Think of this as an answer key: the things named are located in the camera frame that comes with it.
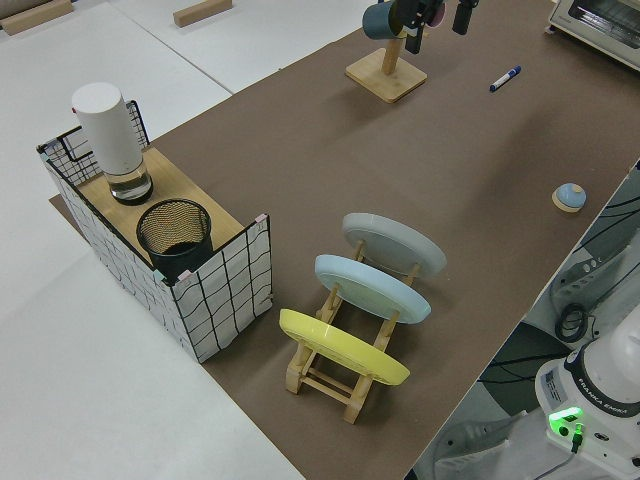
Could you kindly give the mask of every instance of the marker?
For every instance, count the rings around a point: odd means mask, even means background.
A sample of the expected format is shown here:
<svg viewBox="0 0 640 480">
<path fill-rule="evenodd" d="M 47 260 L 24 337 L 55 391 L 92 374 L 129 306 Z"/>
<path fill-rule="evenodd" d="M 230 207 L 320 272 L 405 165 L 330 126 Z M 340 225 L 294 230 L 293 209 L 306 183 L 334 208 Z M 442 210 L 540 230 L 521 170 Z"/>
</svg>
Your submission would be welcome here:
<svg viewBox="0 0 640 480">
<path fill-rule="evenodd" d="M 496 80 L 495 82 L 493 82 L 491 84 L 491 86 L 489 87 L 489 91 L 490 92 L 495 92 L 497 89 L 499 89 L 502 85 L 504 85 L 505 83 L 507 83 L 509 80 L 511 80 L 513 77 L 515 77 L 517 74 L 520 73 L 520 70 L 522 70 L 522 67 L 520 65 L 516 65 L 515 67 L 513 67 L 511 70 L 509 70 L 507 73 L 505 73 L 503 76 L 501 76 L 498 80 Z"/>
</svg>

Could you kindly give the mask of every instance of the white cylinder container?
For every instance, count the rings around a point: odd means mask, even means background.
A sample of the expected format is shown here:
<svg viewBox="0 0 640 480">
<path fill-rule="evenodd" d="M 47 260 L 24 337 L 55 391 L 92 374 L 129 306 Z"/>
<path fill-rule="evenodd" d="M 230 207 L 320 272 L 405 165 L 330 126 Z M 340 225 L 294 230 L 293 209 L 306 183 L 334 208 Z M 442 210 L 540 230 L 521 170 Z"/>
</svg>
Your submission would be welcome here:
<svg viewBox="0 0 640 480">
<path fill-rule="evenodd" d="M 120 90 L 109 83 L 90 83 L 76 90 L 71 104 L 111 194 L 125 204 L 144 202 L 153 184 Z"/>
</svg>

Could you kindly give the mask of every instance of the green light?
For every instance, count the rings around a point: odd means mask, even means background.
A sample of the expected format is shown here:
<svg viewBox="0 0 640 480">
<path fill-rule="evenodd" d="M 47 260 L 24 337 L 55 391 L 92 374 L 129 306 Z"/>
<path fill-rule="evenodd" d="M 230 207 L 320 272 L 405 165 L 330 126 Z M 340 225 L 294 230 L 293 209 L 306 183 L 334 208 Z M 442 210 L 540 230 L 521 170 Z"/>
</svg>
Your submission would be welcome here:
<svg viewBox="0 0 640 480">
<path fill-rule="evenodd" d="M 559 412 L 555 412 L 552 413 L 551 415 L 549 415 L 549 421 L 550 422 L 555 422 L 558 420 L 562 420 L 563 418 L 566 417 L 581 417 L 582 416 L 582 409 L 579 407 L 569 407 L 569 408 L 565 408 L 564 410 L 560 410 Z"/>
<path fill-rule="evenodd" d="M 551 426 L 551 430 L 556 433 L 560 433 L 560 427 L 563 426 L 565 422 L 572 422 L 577 418 L 582 416 L 582 409 L 579 407 L 569 407 L 564 410 L 560 410 L 559 412 L 552 413 L 549 415 L 549 425 Z M 582 431 L 582 424 L 578 423 L 576 425 L 576 433 L 580 434 Z"/>
</svg>

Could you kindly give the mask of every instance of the wooden board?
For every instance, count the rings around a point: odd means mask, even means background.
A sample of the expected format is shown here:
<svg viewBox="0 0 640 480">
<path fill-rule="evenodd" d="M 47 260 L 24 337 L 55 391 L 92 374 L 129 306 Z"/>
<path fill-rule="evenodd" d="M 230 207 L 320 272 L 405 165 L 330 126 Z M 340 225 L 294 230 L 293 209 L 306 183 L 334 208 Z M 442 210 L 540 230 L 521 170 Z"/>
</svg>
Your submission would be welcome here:
<svg viewBox="0 0 640 480">
<path fill-rule="evenodd" d="M 191 7 L 173 12 L 173 21 L 179 27 L 186 27 L 216 13 L 229 10 L 231 7 L 231 0 L 206 0 Z"/>
<path fill-rule="evenodd" d="M 382 71 L 384 54 L 385 49 L 380 48 L 349 65 L 345 73 L 387 103 L 398 101 L 427 80 L 426 73 L 401 58 L 393 73 L 385 74 Z"/>
<path fill-rule="evenodd" d="M 73 12 L 71 0 L 53 0 L 26 12 L 0 20 L 0 26 L 9 35 L 15 35 L 71 12 Z"/>
<path fill-rule="evenodd" d="M 143 152 L 145 165 L 153 179 L 151 198 L 142 205 L 127 206 L 118 203 L 109 191 L 104 175 L 92 178 L 79 186 L 87 197 L 111 224 L 126 238 L 144 258 L 149 256 L 136 237 L 140 216 L 153 204 L 169 198 L 186 198 L 202 205 L 211 216 L 213 247 L 218 248 L 243 230 L 242 225 L 215 200 L 200 189 L 162 153 L 153 147 Z"/>
</svg>

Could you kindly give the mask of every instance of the brown tabletop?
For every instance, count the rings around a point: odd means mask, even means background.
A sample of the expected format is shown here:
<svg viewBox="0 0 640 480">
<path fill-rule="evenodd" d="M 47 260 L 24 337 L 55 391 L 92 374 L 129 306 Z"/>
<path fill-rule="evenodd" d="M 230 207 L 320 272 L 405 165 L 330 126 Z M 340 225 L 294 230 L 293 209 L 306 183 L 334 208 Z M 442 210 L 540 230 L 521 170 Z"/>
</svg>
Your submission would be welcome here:
<svg viewBox="0 0 640 480">
<path fill-rule="evenodd" d="M 449 15 L 403 54 L 428 79 L 397 104 L 344 75 L 384 46 L 358 31 L 153 142 L 241 223 L 272 217 L 275 305 L 204 367 L 306 477 L 403 478 L 638 158 L 640 76 L 545 35 L 551 7 L 481 2 L 466 37 Z M 551 202 L 565 182 L 587 191 L 579 214 Z M 410 225 L 449 260 L 414 285 L 431 316 L 387 350 L 411 376 L 374 385 L 356 425 L 315 390 L 285 390 L 295 343 L 278 327 L 282 307 L 321 306 L 314 259 L 350 254 L 349 212 Z M 372 340 L 379 323 L 345 306 L 336 325 Z"/>
</svg>

